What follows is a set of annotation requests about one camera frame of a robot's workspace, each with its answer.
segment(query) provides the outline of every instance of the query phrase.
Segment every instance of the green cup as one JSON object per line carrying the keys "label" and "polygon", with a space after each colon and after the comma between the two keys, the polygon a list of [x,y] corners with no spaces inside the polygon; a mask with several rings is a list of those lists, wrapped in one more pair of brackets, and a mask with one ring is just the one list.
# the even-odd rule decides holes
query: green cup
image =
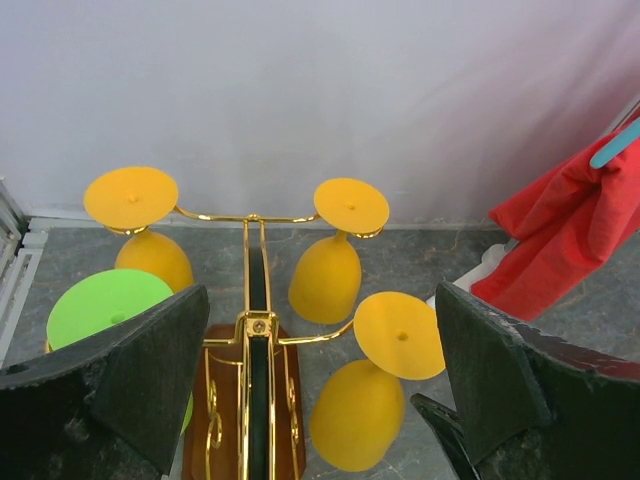
{"label": "green cup", "polygon": [[[51,310],[47,321],[51,350],[129,320],[171,295],[164,281],[142,270],[118,268],[91,275],[67,290]],[[182,432],[192,412],[193,396],[189,396]]]}

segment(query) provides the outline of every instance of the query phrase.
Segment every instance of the wooden base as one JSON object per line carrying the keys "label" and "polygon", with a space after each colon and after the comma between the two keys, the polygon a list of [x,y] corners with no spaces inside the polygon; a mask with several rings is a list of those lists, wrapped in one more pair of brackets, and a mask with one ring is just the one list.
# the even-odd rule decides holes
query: wooden base
{"label": "wooden base", "polygon": [[[214,325],[207,331],[207,338],[230,338],[234,325]],[[289,335],[280,328],[279,336]],[[287,407],[287,389],[283,347],[276,349],[276,478],[295,480],[293,454],[291,449],[291,416]],[[184,455],[182,460],[182,480],[206,480],[205,448],[209,415],[206,406],[206,383],[203,349],[200,366],[193,391],[193,417],[185,432]],[[242,359],[241,346],[215,348],[210,350],[217,359],[239,362]],[[300,371],[298,351],[295,346],[287,347],[289,374],[296,391],[296,412],[299,425],[299,442],[296,448],[300,476],[306,467],[304,430],[302,425],[302,398],[300,396]],[[211,479],[235,480],[238,478],[240,462],[238,436],[238,370],[239,367],[210,358],[209,366],[218,392],[218,412],[222,418],[222,443],[220,448],[211,450]]]}

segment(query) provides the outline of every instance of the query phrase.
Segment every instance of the blue handle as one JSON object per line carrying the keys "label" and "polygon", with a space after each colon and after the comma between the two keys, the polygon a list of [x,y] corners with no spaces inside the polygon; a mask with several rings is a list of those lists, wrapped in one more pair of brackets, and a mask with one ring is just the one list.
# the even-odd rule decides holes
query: blue handle
{"label": "blue handle", "polygon": [[638,138],[640,138],[640,118],[631,122],[627,128],[598,150],[598,152],[591,157],[589,164],[593,168],[604,167],[613,157],[622,152]]}

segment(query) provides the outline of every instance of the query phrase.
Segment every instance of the white wall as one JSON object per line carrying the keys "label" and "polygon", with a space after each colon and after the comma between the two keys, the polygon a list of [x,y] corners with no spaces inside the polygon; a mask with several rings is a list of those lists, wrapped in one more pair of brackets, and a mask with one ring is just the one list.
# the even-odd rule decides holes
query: white wall
{"label": "white wall", "polygon": [[640,90],[637,0],[0,0],[0,174],[76,217],[110,169],[186,208],[306,214],[333,176],[392,223],[473,222]]}

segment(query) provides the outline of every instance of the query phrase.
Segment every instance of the gold rack arm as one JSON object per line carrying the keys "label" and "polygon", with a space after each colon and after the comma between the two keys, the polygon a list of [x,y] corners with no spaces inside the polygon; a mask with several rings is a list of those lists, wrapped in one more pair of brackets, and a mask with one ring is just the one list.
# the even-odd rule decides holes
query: gold rack arm
{"label": "gold rack arm", "polygon": [[121,230],[119,228],[111,228],[105,225],[104,228],[106,228],[112,233],[117,233],[118,235],[135,235],[136,233],[144,232],[149,227],[147,226],[147,227],[132,228],[129,230]]}
{"label": "gold rack arm", "polygon": [[278,345],[299,345],[302,343],[318,343],[326,342],[327,340],[333,340],[341,337],[349,330],[353,328],[353,320],[349,320],[340,330],[336,330],[332,333],[325,335],[317,335],[315,337],[291,337],[291,338],[278,338]]}
{"label": "gold rack arm", "polygon": [[227,215],[209,215],[204,213],[195,213],[185,210],[179,206],[175,206],[174,210],[180,215],[194,220],[204,220],[206,222],[265,222],[265,223],[308,223],[318,220],[320,215],[317,213],[310,217],[262,217],[252,213],[245,217],[234,217]]}

